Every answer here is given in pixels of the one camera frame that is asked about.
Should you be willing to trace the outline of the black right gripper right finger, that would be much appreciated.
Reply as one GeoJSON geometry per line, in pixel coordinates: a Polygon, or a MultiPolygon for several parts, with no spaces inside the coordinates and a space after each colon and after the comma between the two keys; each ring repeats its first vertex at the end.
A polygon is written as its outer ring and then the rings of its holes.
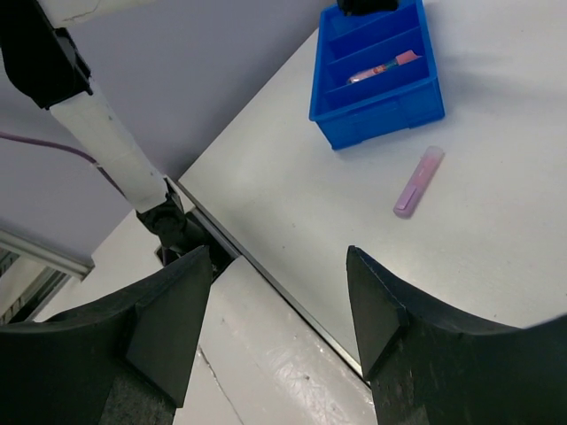
{"type": "Polygon", "coordinates": [[[563,424],[566,319],[514,328],[401,280],[358,247],[347,283],[381,424],[563,424]]]}

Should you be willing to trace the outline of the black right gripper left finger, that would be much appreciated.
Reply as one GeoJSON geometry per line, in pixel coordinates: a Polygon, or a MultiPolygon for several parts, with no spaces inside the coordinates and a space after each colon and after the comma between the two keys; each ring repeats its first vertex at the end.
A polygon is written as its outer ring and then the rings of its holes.
{"type": "Polygon", "coordinates": [[[202,246],[96,301],[2,326],[2,423],[172,423],[211,285],[202,246]]]}

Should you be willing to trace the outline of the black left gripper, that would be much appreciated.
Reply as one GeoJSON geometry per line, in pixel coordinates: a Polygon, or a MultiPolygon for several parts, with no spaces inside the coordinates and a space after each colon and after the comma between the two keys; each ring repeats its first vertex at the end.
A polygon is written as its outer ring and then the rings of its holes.
{"type": "Polygon", "coordinates": [[[393,12],[400,7],[399,0],[337,0],[345,16],[366,16],[376,12],[393,12]]]}

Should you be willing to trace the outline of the pink-capped eraser jar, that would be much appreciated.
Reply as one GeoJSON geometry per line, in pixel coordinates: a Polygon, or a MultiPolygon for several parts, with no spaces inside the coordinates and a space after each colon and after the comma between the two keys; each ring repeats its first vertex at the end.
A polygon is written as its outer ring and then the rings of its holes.
{"type": "Polygon", "coordinates": [[[371,78],[375,75],[385,73],[395,67],[404,66],[408,63],[411,63],[415,60],[418,60],[421,55],[417,55],[413,50],[407,50],[402,52],[401,54],[397,55],[394,59],[378,66],[371,67],[369,69],[360,71],[351,77],[348,78],[346,81],[348,84],[355,84],[360,81],[364,81],[368,78],[371,78]]]}

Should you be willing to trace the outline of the purple highlighter pen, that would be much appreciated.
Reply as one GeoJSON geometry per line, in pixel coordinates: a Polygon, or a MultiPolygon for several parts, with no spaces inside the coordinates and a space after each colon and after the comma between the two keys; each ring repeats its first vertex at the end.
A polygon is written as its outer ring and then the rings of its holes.
{"type": "Polygon", "coordinates": [[[440,147],[426,149],[393,207],[396,216],[406,219],[413,215],[444,157],[445,152],[440,147]]]}

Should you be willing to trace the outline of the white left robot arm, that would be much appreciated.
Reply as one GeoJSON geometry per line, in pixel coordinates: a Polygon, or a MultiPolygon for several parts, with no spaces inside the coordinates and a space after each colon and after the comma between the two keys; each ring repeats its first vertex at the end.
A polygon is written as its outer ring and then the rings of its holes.
{"type": "Polygon", "coordinates": [[[82,147],[162,247],[208,242],[170,183],[316,30],[324,1],[4,1],[9,85],[82,147]]]}

